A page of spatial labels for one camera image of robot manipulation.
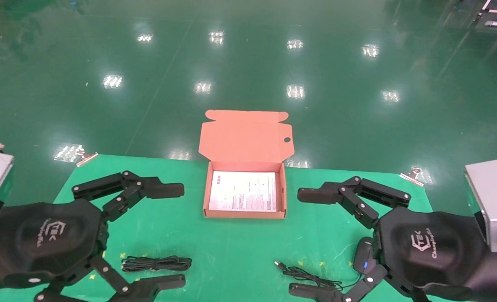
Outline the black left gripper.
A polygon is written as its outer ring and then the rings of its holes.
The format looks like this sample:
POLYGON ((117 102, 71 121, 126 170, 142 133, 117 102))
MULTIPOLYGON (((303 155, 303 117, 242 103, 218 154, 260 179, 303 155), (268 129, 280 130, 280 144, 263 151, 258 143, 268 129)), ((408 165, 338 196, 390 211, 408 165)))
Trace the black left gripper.
POLYGON ((182 183, 162 183, 123 171, 72 188, 66 204, 36 203, 0 211, 0 289, 26 289, 52 282, 71 286, 92 271, 113 222, 144 198, 179 198, 182 183), (89 201, 116 193, 102 212, 89 201))

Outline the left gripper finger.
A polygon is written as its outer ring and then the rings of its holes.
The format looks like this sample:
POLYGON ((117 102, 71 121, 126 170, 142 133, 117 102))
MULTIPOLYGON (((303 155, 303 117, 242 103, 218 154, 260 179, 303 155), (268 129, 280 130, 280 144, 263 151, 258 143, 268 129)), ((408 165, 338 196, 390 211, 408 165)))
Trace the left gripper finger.
MULTIPOLYGON (((153 302, 158 294, 164 290, 177 289, 185 286, 183 274, 153 277, 128 283, 112 266, 101 256, 90 260, 90 266, 97 271, 104 280, 116 291, 109 302, 153 302)), ((36 294, 35 302, 82 302, 83 300, 62 295, 65 284, 62 281, 53 281, 48 287, 36 294)))

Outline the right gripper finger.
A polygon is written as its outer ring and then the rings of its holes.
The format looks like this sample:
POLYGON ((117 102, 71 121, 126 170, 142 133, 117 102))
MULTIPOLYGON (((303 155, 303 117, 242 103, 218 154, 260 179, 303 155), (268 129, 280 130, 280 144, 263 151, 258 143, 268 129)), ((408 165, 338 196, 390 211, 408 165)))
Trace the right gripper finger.
POLYGON ((312 299, 316 302, 361 302, 382 281, 391 281, 390 284, 402 296, 411 298, 414 302, 426 302, 427 296, 422 292, 420 284, 425 285, 425 268, 412 267, 402 274, 397 271, 388 272, 383 265, 376 265, 365 277, 354 283, 352 289, 343 294, 330 287, 319 287, 291 283, 290 294, 296 297, 312 299))

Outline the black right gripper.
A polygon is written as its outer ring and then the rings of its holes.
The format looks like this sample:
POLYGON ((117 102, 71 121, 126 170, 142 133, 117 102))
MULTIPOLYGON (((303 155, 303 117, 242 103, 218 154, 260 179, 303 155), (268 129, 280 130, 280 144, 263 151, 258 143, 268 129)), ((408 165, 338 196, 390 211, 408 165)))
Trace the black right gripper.
POLYGON ((339 204, 367 229, 375 229, 375 254, 400 294, 450 301, 497 302, 497 252, 492 252, 475 218, 409 210, 411 195, 384 184, 351 177, 320 188, 300 188, 297 199, 339 204), (379 213, 364 200, 394 209, 379 213))

